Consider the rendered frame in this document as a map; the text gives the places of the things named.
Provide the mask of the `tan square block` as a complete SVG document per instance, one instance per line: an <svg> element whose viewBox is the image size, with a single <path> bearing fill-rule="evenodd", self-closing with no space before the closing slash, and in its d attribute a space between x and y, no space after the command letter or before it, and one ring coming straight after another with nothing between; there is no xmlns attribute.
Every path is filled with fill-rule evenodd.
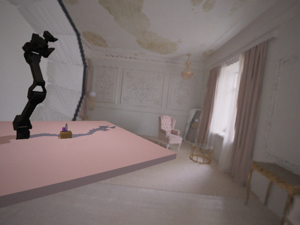
<svg viewBox="0 0 300 225"><path fill-rule="evenodd" d="M60 137L61 139L67 139L67 138L72 138L72 132L71 131L60 131Z"/></svg>

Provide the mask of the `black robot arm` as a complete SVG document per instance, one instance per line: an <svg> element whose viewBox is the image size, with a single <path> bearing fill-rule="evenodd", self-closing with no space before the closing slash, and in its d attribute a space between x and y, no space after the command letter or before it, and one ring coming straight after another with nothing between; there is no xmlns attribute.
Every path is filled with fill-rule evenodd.
<svg viewBox="0 0 300 225"><path fill-rule="evenodd" d="M43 51L40 51L40 49L42 49L45 44L45 40L41 38L39 34L33 33L31 41L26 42L22 47L22 49L25 51L25 60L30 65L34 81L28 90L28 103L26 104L21 115L17 115L12 123L14 130L16 130L16 140L28 139L30 137L29 129L32 129L32 124L29 118L36 106L42 103L46 97L47 91L45 89L45 81L42 77L42 72L39 66L40 59L43 53ZM43 91L33 91L36 86L41 86Z"/></svg>

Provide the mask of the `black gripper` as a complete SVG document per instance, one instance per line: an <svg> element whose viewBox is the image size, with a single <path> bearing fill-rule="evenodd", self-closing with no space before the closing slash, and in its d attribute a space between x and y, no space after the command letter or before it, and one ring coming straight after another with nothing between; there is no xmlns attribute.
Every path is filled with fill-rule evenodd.
<svg viewBox="0 0 300 225"><path fill-rule="evenodd" d="M55 42L58 39L53 37L53 35L51 33L49 33L48 31L44 31L43 37L45 38L45 46L43 46L42 49L40 49L40 51L43 51L42 56L44 58L48 58L48 56L53 52L53 50L55 49L54 47L48 48L48 41L49 42Z"/></svg>

